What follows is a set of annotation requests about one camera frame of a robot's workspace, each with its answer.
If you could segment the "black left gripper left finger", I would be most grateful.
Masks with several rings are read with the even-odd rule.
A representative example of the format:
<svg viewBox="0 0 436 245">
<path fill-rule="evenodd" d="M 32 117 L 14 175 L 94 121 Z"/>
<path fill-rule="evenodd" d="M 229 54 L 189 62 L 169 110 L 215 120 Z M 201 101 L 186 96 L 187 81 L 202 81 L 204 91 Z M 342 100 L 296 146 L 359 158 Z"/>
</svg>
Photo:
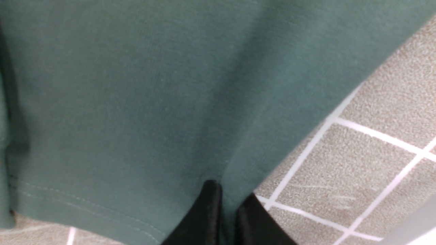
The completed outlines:
<svg viewBox="0 0 436 245">
<path fill-rule="evenodd" d="M 215 180 L 205 181 L 190 210 L 162 244 L 218 245 L 221 207 L 221 185 Z"/>
</svg>

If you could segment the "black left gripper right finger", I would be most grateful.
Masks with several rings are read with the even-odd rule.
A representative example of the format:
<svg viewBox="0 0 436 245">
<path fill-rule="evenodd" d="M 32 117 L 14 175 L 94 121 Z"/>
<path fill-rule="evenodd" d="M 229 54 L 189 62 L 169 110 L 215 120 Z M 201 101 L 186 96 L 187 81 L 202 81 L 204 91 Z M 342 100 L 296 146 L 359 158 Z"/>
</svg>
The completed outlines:
<svg viewBox="0 0 436 245">
<path fill-rule="evenodd" d="M 237 245 L 296 245 L 274 221 L 254 193 L 236 212 Z"/>
</svg>

